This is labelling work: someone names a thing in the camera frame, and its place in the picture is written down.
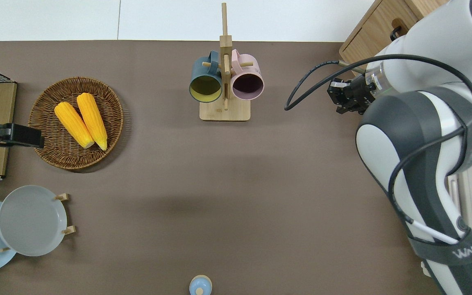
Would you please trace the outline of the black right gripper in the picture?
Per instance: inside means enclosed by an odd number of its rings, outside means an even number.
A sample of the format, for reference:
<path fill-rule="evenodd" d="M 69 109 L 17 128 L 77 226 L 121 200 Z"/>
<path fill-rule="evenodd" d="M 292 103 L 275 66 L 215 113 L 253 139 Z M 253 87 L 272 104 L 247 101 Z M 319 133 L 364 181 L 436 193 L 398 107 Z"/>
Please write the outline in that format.
<path fill-rule="evenodd" d="M 366 82 L 365 75 L 358 75 L 347 81 L 332 79 L 327 93 L 333 103 L 341 103 L 336 108 L 338 114 L 357 112 L 364 115 L 367 108 L 375 100 L 371 93 L 375 89 L 373 82 L 370 84 Z"/>

